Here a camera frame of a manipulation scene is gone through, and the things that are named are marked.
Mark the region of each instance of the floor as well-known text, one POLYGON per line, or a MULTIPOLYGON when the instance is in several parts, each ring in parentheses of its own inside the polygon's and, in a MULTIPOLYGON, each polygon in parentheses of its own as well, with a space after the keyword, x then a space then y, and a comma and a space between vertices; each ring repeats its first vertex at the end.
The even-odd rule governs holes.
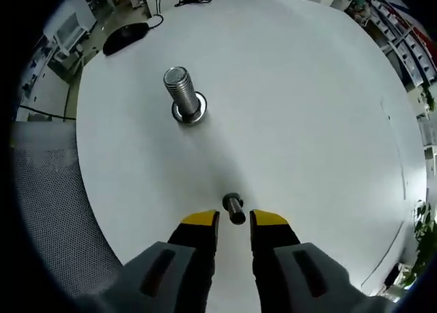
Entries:
MULTIPOLYGON (((118 6, 115 9, 105 9, 104 13, 97 15, 97 23, 92 29, 88 39, 81 43, 83 47, 84 64, 88 63, 97 52, 102 50, 104 41, 108 36, 124 25, 131 23, 141 23, 148 19, 149 12, 146 7, 132 9, 130 5, 118 6)), ((82 68, 78 68, 74 76, 69 81, 70 90, 66 104, 65 116, 67 118, 76 117, 77 99, 79 95, 79 85, 81 83, 82 68)))

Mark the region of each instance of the white cabinet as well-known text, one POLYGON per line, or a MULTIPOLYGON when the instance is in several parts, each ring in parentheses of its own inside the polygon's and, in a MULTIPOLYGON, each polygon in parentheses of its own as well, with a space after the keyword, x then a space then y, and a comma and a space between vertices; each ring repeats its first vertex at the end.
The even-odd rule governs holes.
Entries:
POLYGON ((426 159, 426 175, 427 178, 433 178, 436 176, 436 165, 433 159, 426 159))
MULTIPOLYGON (((22 104, 44 113, 64 116, 68 89, 69 85, 45 65, 32 87, 29 100, 22 104)), ((26 121, 29 113, 33 112, 20 108, 17 111, 16 120, 26 121)))

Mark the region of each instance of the white tabletop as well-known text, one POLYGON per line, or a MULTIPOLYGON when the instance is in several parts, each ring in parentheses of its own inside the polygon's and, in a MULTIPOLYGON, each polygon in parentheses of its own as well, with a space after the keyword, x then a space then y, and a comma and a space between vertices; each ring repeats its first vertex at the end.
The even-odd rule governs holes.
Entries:
POLYGON ((238 192, 246 211, 284 216, 356 287, 386 275, 377 267, 425 199, 426 175, 405 89, 372 39, 305 0, 213 0, 164 18, 123 51, 99 53, 81 79, 83 182, 122 263, 168 240, 184 216, 219 209, 208 311, 259 311, 249 223, 232 225, 221 207, 238 192), (173 66, 208 99, 198 126, 171 116, 163 75, 173 66))

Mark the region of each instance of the computer mouse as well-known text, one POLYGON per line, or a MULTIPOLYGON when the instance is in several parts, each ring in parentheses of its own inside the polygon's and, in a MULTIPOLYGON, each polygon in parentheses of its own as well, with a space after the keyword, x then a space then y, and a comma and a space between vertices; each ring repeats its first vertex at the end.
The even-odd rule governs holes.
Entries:
POLYGON ((114 31, 103 44, 103 53, 113 55, 133 42, 142 39, 150 30, 147 23, 135 23, 114 31))

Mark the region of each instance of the shelf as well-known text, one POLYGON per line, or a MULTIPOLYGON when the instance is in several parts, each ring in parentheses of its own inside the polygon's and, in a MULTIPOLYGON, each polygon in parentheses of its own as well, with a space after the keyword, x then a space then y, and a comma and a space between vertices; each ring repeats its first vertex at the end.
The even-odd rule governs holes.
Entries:
POLYGON ((393 51, 397 54, 399 60, 404 65, 407 73, 411 77, 411 81, 415 87, 418 87, 423 83, 423 78, 419 69, 417 68, 416 62, 414 58, 411 56, 411 53, 406 48, 405 44, 399 44, 399 48, 397 48, 393 43, 389 42, 393 51))
POLYGON ((378 1, 378 0, 373 0, 373 1, 371 2, 371 4, 372 4, 372 6, 374 6, 376 9, 379 9, 379 8, 381 8, 381 6, 382 6, 382 3, 381 3, 380 1, 378 1))
POLYGON ((85 30, 78 26, 71 34, 68 36, 67 40, 63 43, 63 46, 67 51, 70 51, 72 47, 80 40, 82 35, 86 32, 85 30))
POLYGON ((399 32, 398 28, 396 28, 395 25, 397 24, 397 20, 393 20, 393 16, 385 16, 379 9, 372 7, 370 19, 389 41, 393 42, 396 39, 401 38, 402 33, 399 32))
POLYGON ((428 83, 431 83, 431 81, 433 81, 437 76, 437 70, 435 69, 432 60, 426 53, 425 49, 419 44, 419 41, 416 40, 411 34, 408 34, 405 40, 402 42, 411 49, 414 56, 419 61, 419 65, 423 70, 428 83))
POLYGON ((386 21, 388 21, 388 26, 392 29, 392 31, 394 33, 396 33, 396 37, 400 37, 402 36, 405 31, 401 28, 399 28, 400 24, 397 21, 396 17, 393 16, 383 5, 377 9, 377 11, 379 11, 379 13, 381 13, 381 15, 383 15, 383 17, 385 18, 386 21))

